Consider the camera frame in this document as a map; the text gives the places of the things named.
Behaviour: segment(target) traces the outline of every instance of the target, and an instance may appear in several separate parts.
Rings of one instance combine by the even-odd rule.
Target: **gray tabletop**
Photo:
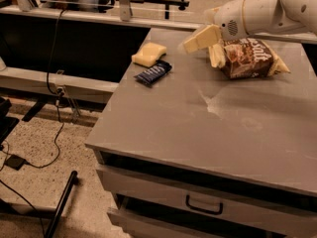
[[[173,66],[153,88],[131,64],[86,146],[142,160],[317,195],[317,80],[300,44],[266,41],[291,74],[228,80],[190,33],[152,29]]]

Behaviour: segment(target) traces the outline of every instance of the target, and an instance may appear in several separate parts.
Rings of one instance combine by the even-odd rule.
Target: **hand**
[[[55,6],[57,7],[57,9],[66,10],[68,4],[66,3],[66,0],[58,0],[58,2],[56,2]]]

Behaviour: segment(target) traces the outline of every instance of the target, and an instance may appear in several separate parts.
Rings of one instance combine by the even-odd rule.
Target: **black cable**
[[[54,35],[53,35],[53,45],[52,45],[51,55],[50,55],[49,64],[48,64],[48,71],[47,71],[47,87],[48,87],[49,92],[53,95],[56,95],[56,92],[51,90],[49,77],[50,77],[51,64],[52,64],[53,53],[54,53],[55,43],[56,43],[56,38],[57,38],[58,22],[59,22],[59,19],[61,18],[61,15],[63,14],[64,11],[65,10],[62,10],[59,13],[59,16],[58,16],[56,23],[55,23],[55,30],[54,30]]]
[[[42,217],[40,216],[40,213],[36,210],[36,208],[33,207],[33,205],[32,205],[22,194],[20,194],[18,191],[16,191],[15,189],[13,189],[13,188],[10,187],[9,185],[7,185],[7,184],[6,184],[5,182],[3,182],[1,179],[0,179],[0,183],[2,183],[4,186],[6,186],[7,188],[9,188],[11,191],[13,191],[14,193],[16,193],[17,195],[19,195],[23,200],[25,200],[25,201],[34,209],[35,212],[37,212],[37,214],[39,215],[40,222],[41,222],[43,237],[45,238],[45,237],[46,237],[46,231],[45,231],[45,229],[44,229],[43,220],[42,220]]]
[[[3,170],[3,168],[4,168],[5,164],[6,164],[6,161],[8,159],[8,156],[9,156],[9,143],[6,140],[3,141],[3,142],[5,142],[7,144],[8,150],[7,150],[7,152],[5,152],[5,151],[3,151],[3,148],[1,149],[1,152],[4,153],[6,155],[6,157],[5,157],[4,162],[3,162],[3,164],[2,164],[2,166],[0,168],[0,172],[2,172],[2,170]]]
[[[57,108],[58,122],[61,123],[60,113],[59,113],[59,107],[57,106],[56,108]],[[59,134],[60,134],[60,132],[61,132],[63,126],[64,126],[64,123],[61,124],[61,126],[60,126],[60,128],[59,128],[59,130],[58,130],[58,132],[57,132],[57,134],[56,134],[56,136],[55,136],[55,138],[54,138],[54,140],[53,140],[54,144],[55,144],[56,147],[57,147],[57,155],[56,155],[56,157],[55,157],[51,162],[49,162],[49,163],[47,163],[47,164],[45,164],[45,165],[42,165],[42,166],[36,166],[36,165],[33,165],[33,164],[31,164],[31,163],[25,161],[25,164],[26,164],[26,165],[29,165],[29,166],[31,166],[31,167],[33,167],[33,168],[36,168],[36,169],[43,169],[43,168],[46,168],[46,167],[50,166],[51,164],[53,164],[53,163],[58,159],[58,157],[60,156],[60,147],[59,147],[59,145],[57,144],[56,140],[57,140],[57,138],[58,138],[58,136],[59,136]]]

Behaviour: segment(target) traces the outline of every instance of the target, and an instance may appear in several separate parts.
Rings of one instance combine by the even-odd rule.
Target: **drawer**
[[[136,238],[266,238],[267,232],[159,204],[125,197],[120,209],[107,212],[113,225]],[[272,238],[282,235],[269,234]]]
[[[173,179],[99,165],[105,190],[292,237],[317,234],[317,213]]]

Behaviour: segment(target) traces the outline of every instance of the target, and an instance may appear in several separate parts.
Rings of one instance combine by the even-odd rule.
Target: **yellow sponge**
[[[164,54],[166,54],[165,46],[147,43],[143,45],[135,55],[132,55],[132,62],[145,67],[151,67],[156,64],[157,60]]]

